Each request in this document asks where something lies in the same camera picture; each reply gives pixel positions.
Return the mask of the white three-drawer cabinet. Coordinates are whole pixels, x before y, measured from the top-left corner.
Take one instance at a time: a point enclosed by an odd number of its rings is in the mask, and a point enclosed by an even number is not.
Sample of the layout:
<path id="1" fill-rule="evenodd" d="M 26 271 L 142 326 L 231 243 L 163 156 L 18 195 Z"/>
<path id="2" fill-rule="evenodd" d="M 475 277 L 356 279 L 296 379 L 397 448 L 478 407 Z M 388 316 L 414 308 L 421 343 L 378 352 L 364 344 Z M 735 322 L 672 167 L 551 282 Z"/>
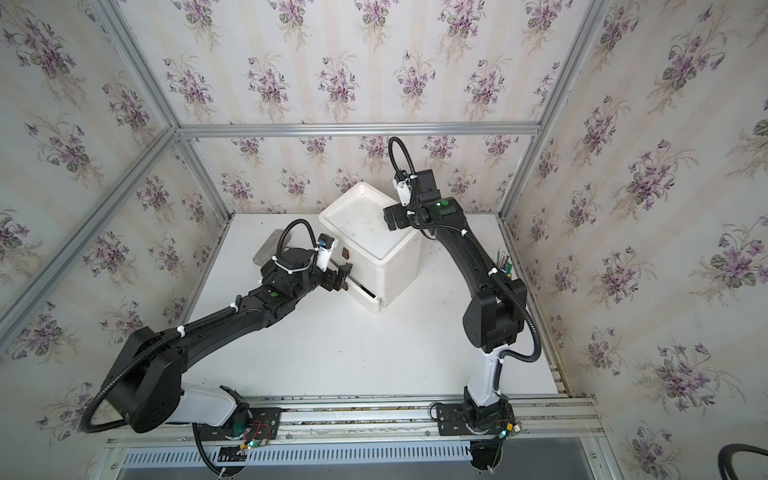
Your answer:
<path id="1" fill-rule="evenodd" d="M 368 183 L 351 187 L 319 214 L 336 239 L 331 261 L 351 263 L 347 279 L 374 294 L 387 308 L 417 278 L 421 236 L 413 229 L 389 231 L 383 209 L 397 202 Z"/>

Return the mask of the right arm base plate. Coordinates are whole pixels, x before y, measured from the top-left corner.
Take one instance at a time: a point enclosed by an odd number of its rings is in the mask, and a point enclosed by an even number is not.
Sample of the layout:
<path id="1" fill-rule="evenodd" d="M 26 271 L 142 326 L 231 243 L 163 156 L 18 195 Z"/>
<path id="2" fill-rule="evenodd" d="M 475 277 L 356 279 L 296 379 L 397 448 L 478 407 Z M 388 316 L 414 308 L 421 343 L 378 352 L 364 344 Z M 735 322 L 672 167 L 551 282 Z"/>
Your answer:
<path id="1" fill-rule="evenodd" d="M 461 404 L 435 402 L 428 414 L 437 423 L 440 436 L 494 435 L 506 439 L 522 431 L 511 404 L 505 400 L 484 407 L 471 400 Z"/>

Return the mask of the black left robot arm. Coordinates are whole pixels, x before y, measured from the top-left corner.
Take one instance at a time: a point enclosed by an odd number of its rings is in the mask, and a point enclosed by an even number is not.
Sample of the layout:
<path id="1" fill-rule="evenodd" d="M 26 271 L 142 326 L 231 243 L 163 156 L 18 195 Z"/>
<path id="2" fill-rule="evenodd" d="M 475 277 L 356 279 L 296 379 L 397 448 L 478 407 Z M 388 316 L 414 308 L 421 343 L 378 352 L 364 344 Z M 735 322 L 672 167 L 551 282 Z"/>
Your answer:
<path id="1" fill-rule="evenodd" d="M 165 424 L 207 425 L 226 438 L 242 437 L 252 420 L 248 402 L 227 386 L 184 382 L 200 360 L 248 334 L 271 327 L 292 313 L 316 288 L 339 291 L 351 264 L 331 268 L 340 242 L 311 235 L 308 248 L 288 247 L 280 234 L 272 257 L 261 268 L 257 288 L 225 308 L 196 321 L 155 332 L 142 327 L 129 335 L 98 393 L 79 423 L 83 433 L 129 427 L 146 433 Z"/>

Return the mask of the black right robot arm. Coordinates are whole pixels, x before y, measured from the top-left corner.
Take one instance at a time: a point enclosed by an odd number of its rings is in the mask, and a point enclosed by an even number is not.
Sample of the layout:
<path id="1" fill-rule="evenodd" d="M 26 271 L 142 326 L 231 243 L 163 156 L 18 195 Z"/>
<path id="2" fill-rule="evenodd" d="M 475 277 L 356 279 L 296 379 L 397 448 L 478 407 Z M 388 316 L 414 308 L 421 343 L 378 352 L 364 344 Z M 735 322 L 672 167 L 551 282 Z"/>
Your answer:
<path id="1" fill-rule="evenodd" d="M 527 308 L 527 287 L 490 257 L 458 200 L 442 195 L 432 170 L 415 168 L 400 138 L 387 140 L 387 153 L 398 194 L 398 202 L 383 210 L 388 229 L 413 229 L 442 245 L 469 290 L 462 325 L 480 357 L 465 387 L 463 415 L 469 429 L 488 430 L 512 417 L 509 397 L 501 389 L 505 362 L 531 364 L 542 354 L 540 332 Z"/>

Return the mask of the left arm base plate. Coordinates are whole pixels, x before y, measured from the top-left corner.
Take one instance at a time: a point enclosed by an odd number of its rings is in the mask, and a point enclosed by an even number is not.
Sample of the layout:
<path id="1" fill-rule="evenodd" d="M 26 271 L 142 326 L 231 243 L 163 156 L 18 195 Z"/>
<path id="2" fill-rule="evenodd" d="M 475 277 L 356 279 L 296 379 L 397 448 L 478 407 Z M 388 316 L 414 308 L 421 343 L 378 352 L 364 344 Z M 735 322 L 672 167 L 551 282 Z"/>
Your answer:
<path id="1" fill-rule="evenodd" d="M 193 438 L 210 462 L 242 464 L 252 450 L 276 439 L 282 412 L 279 407 L 238 408 L 221 426 L 195 424 Z"/>

